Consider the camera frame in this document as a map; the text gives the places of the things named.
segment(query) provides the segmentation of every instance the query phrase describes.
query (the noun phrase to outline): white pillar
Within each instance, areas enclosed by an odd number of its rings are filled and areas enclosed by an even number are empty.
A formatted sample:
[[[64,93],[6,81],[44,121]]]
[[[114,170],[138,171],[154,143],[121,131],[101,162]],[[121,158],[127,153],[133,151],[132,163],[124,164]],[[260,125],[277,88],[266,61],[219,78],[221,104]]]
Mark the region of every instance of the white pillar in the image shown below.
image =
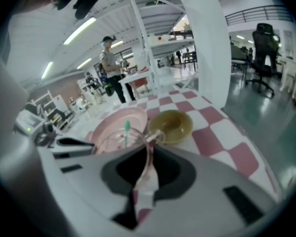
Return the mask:
[[[200,94],[225,106],[231,74],[231,49],[226,19],[218,0],[181,0],[193,31]]]
[[[152,53],[152,49],[151,49],[151,46],[150,46],[150,43],[148,41],[148,35],[147,35],[147,32],[146,32],[146,29],[145,29],[145,26],[144,26],[144,22],[143,22],[143,19],[140,15],[140,12],[139,12],[139,9],[136,5],[136,2],[135,0],[130,0],[130,3],[134,9],[134,13],[135,13],[135,16],[136,16],[136,19],[137,19],[137,22],[139,24],[139,27],[142,31],[142,34],[143,34],[143,38],[144,38],[144,41],[145,41],[145,48],[147,49],[148,51],[148,55],[149,55],[149,59],[150,59],[150,68],[153,72],[153,74],[155,75],[154,77],[154,82],[157,86],[157,88],[159,89],[159,78],[157,76],[157,67],[155,66],[154,62],[153,62],[153,53]]]

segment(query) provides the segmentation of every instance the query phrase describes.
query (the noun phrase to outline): gray t-shirt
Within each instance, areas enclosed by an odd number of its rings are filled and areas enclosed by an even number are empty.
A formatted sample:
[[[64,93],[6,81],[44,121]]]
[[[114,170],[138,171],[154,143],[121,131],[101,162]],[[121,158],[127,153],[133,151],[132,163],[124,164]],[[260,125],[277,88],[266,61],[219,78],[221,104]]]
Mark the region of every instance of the gray t-shirt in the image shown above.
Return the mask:
[[[107,64],[109,66],[113,66],[113,65],[116,65],[116,59],[115,59],[115,56],[113,53],[106,53],[106,52],[103,52],[100,54],[100,62],[102,62],[102,60],[105,59]],[[116,71],[112,71],[112,72],[107,72],[107,77],[110,78],[110,77],[114,77],[114,76],[120,76],[120,70],[116,70]]]

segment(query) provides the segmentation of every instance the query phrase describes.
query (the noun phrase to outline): railing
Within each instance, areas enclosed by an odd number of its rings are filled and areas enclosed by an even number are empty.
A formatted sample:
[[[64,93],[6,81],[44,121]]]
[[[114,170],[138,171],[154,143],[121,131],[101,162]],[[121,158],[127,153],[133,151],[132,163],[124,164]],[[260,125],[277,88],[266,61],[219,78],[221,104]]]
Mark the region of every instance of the railing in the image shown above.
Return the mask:
[[[227,15],[225,18],[229,26],[257,20],[293,21],[290,11],[283,5],[255,7]]]

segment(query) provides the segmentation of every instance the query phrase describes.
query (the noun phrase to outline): black pants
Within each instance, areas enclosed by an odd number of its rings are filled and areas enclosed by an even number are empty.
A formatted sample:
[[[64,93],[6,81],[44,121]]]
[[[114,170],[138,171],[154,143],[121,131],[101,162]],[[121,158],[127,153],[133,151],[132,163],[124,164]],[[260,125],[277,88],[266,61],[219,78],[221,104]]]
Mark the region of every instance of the black pants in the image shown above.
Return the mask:
[[[117,92],[117,95],[118,95],[118,98],[120,99],[120,101],[122,103],[126,103],[126,100],[124,98],[124,95],[123,95],[123,89],[122,89],[122,85],[120,85],[120,83],[118,82],[119,80],[121,80],[121,77],[120,76],[114,76],[114,77],[110,77],[107,79],[108,82],[110,83],[110,85],[112,85],[113,89]],[[129,95],[132,99],[132,101],[135,100],[135,97],[134,97],[134,94],[133,94],[133,91],[132,91],[132,87],[126,83],[126,88],[129,92]]]

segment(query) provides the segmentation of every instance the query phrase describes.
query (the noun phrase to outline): black cap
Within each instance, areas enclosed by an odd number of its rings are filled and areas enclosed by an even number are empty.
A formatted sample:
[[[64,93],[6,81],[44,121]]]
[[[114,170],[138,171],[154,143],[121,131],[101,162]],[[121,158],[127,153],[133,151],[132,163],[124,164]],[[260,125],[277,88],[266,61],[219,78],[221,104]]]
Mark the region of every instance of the black cap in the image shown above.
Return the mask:
[[[107,42],[107,41],[109,41],[109,40],[112,40],[112,41],[113,41],[113,39],[112,39],[110,36],[105,36],[105,37],[103,38],[102,42]]]

